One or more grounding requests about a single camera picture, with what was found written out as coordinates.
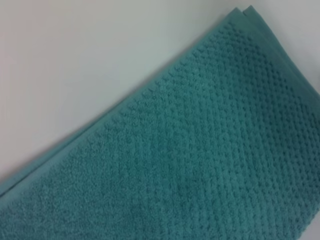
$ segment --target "teal towel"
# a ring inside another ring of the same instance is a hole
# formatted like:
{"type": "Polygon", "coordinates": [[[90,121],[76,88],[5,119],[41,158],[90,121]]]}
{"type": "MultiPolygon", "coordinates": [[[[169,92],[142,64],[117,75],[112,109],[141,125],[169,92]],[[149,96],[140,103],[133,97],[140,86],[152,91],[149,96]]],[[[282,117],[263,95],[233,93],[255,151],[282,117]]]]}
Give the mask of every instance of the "teal towel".
{"type": "Polygon", "coordinates": [[[253,7],[0,187],[1,240],[296,240],[320,97],[253,7]]]}

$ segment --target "textured weave pattern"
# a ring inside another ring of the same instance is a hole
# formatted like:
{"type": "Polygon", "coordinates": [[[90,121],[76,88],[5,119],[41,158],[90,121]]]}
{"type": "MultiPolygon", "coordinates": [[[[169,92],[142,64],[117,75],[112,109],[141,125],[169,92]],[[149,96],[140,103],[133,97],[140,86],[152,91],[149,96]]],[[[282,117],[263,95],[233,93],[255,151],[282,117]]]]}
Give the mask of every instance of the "textured weave pattern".
{"type": "Polygon", "coordinates": [[[0,239],[297,239],[319,114],[231,16],[9,191],[0,239]]]}

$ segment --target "towel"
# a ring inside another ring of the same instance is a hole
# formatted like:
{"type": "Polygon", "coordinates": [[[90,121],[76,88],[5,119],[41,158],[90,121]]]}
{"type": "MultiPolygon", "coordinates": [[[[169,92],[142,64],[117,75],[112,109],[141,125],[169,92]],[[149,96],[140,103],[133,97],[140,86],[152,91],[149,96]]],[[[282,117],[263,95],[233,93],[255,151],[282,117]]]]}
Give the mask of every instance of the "towel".
{"type": "Polygon", "coordinates": [[[320,97],[251,6],[0,186],[1,240],[296,240],[320,97]]]}

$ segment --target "white background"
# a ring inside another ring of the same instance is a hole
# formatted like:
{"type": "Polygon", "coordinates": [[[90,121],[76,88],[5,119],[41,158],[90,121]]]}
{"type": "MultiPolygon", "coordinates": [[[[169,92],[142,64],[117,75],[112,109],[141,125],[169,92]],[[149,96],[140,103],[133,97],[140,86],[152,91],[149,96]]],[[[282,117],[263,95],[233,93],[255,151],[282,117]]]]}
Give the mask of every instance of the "white background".
{"type": "Polygon", "coordinates": [[[0,181],[250,4],[320,92],[318,0],[1,0],[0,181]]]}

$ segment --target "folded towel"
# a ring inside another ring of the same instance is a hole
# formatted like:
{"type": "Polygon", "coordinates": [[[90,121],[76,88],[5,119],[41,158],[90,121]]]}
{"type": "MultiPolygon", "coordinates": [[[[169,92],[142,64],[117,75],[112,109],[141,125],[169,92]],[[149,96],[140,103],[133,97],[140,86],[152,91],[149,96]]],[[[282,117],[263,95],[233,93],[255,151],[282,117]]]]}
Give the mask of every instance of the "folded towel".
{"type": "Polygon", "coordinates": [[[320,97],[235,9],[0,187],[0,239],[295,240],[319,209],[320,97]]]}

